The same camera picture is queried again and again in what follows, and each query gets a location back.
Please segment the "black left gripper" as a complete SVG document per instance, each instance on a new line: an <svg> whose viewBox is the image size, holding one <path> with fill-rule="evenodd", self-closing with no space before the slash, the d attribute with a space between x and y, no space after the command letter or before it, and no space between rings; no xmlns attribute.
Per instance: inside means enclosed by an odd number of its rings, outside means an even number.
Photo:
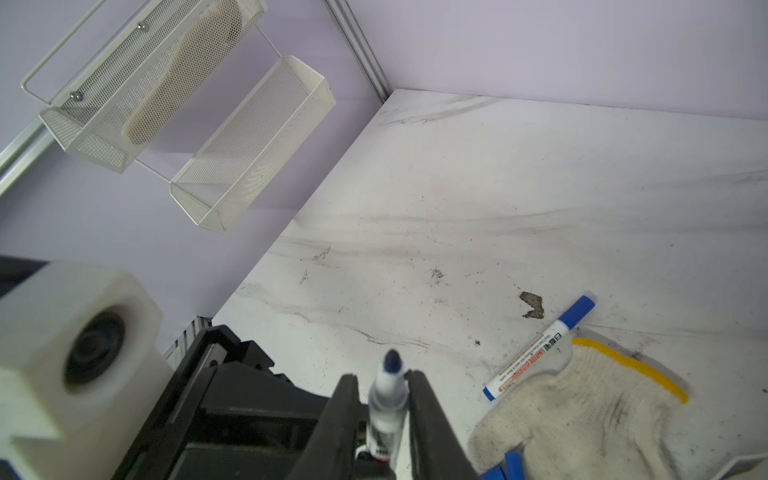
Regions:
<svg viewBox="0 0 768 480"><path fill-rule="evenodd" d="M197 335L117 467L116 479L287 479L330 397L309 393L253 341L228 327ZM351 479L369 479L360 458L367 409L360 402Z"/></svg>

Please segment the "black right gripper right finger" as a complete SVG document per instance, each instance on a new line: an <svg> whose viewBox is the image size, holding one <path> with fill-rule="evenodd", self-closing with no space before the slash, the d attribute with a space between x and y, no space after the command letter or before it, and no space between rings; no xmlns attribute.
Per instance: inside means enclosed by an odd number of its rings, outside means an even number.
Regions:
<svg viewBox="0 0 768 480"><path fill-rule="evenodd" d="M424 372L409 370L409 439L414 479L476 479Z"/></svg>

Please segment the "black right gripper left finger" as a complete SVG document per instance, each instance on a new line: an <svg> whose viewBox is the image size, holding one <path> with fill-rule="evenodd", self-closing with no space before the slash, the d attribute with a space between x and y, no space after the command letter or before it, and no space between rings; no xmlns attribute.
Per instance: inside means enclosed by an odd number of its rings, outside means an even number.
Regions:
<svg viewBox="0 0 768 480"><path fill-rule="evenodd" d="M287 479L351 479L359 415L358 379L345 374Z"/></svg>

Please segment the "white marker pen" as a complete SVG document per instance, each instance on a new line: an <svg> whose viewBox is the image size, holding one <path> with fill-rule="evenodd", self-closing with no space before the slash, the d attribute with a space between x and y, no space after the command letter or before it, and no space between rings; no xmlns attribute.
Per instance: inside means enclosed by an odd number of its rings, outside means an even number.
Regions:
<svg viewBox="0 0 768 480"><path fill-rule="evenodd" d="M396 469L408 401L403 361L391 349L368 392L366 447L376 460L387 463L392 470Z"/></svg>
<svg viewBox="0 0 768 480"><path fill-rule="evenodd" d="M519 381L547 352L553 349L594 308L596 302L583 295L539 334L517 357L487 382L482 390L487 400L498 399Z"/></svg>

